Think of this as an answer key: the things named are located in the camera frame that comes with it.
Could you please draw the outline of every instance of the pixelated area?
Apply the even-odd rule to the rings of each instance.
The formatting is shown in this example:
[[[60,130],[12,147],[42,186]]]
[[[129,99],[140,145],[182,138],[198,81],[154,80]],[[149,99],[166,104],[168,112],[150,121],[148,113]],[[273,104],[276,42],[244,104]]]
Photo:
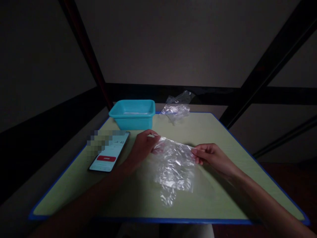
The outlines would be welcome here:
[[[87,137],[87,156],[94,159],[106,146],[112,145],[112,136],[123,136],[126,131],[94,130]]]

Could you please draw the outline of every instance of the hand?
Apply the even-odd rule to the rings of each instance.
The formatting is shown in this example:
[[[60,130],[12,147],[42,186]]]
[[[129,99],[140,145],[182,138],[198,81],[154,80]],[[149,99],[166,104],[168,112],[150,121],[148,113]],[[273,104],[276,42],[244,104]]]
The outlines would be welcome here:
[[[227,180],[243,172],[226,156],[216,144],[200,144],[192,149],[197,164],[207,162],[216,172]]]
[[[161,136],[158,136],[155,131],[150,129],[138,134],[131,152],[125,160],[125,164],[128,164],[129,167],[137,168],[149,155],[154,145],[159,141],[160,138]]]

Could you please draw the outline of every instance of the plastic bag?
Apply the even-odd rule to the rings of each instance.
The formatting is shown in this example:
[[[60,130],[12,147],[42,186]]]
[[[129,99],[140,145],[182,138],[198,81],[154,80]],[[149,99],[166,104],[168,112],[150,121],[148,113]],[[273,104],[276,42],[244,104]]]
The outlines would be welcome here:
[[[168,96],[166,105],[160,114],[167,115],[173,125],[179,123],[181,119],[189,116],[190,107],[187,104],[190,103],[194,96],[195,94],[187,90],[178,95],[176,98]]]
[[[176,190],[193,192],[195,161],[192,147],[161,137],[152,150],[151,171],[154,182],[162,185],[160,198],[167,207],[173,205]]]

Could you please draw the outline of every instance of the red button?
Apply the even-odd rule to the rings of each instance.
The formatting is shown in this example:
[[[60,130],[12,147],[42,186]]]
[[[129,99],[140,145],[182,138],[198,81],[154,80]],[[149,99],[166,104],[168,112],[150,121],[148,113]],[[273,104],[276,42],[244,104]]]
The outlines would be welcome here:
[[[101,155],[101,156],[98,156],[97,160],[114,162],[116,160],[116,157]]]

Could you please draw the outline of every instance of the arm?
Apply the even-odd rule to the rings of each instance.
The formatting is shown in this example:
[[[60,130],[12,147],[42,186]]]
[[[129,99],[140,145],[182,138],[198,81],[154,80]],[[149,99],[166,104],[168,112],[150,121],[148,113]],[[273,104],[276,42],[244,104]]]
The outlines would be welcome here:
[[[278,237],[317,237],[253,179],[242,172],[216,144],[201,144],[192,153],[196,163],[209,163],[249,201],[264,225]]]
[[[151,152],[160,136],[149,134],[157,133],[146,130],[138,134],[129,156],[118,168],[41,224],[31,237],[69,237],[80,232]]]

